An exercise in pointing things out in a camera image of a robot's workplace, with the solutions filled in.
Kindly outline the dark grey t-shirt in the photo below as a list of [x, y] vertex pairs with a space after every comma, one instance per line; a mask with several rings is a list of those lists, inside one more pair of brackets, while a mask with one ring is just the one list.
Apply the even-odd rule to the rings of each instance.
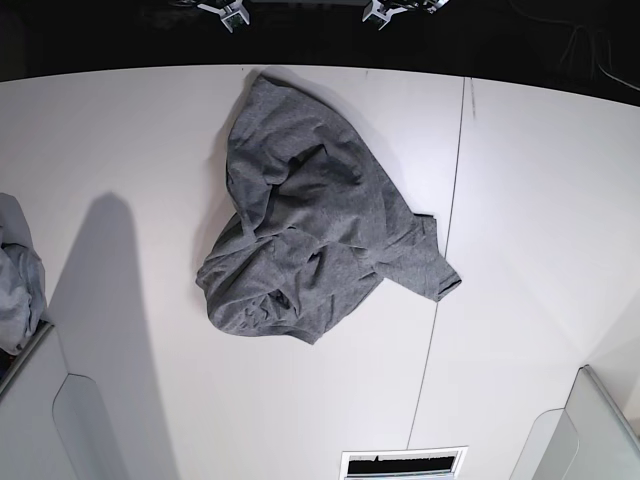
[[461, 282], [436, 219], [411, 211], [344, 117], [294, 86], [254, 80], [226, 187], [234, 215], [196, 276], [224, 333], [314, 344], [384, 280], [435, 302]]

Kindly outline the light grey clothes pile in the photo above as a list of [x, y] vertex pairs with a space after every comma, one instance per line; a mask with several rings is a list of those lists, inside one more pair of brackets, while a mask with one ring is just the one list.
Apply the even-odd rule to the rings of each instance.
[[1, 349], [17, 356], [47, 307], [45, 270], [17, 199], [1, 194]]

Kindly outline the left white bin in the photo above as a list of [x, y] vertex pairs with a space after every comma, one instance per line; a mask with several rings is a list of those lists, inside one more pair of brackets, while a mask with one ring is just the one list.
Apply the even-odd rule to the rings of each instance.
[[68, 371], [51, 325], [1, 381], [1, 477], [129, 477], [96, 382]]

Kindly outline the white bin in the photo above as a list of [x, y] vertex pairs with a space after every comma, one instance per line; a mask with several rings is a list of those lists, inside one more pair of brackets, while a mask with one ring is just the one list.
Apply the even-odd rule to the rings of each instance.
[[96, 382], [68, 371], [51, 325], [1, 381], [1, 477], [129, 477]]
[[563, 408], [536, 418], [510, 478], [639, 478], [639, 437], [591, 366], [579, 369]]

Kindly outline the right white bin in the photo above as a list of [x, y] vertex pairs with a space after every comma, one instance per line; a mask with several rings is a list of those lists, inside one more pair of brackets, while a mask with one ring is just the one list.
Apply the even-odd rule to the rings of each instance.
[[639, 437], [591, 366], [579, 369], [563, 408], [536, 418], [510, 478], [639, 478]]

